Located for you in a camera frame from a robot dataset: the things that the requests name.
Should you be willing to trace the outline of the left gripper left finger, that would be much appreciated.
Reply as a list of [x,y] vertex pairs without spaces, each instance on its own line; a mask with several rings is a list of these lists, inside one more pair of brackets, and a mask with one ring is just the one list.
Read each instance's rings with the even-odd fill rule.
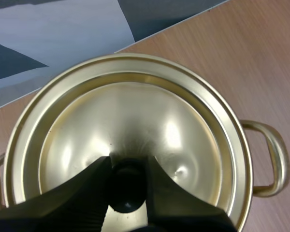
[[0,210],[0,232],[101,231],[110,174],[110,157],[101,157],[60,186]]

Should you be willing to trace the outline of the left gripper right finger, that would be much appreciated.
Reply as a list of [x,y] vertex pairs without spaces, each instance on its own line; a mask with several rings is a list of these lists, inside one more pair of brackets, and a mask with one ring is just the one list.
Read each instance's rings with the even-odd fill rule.
[[176,184],[154,157],[145,162],[148,225],[142,232],[234,232],[223,209],[191,195]]

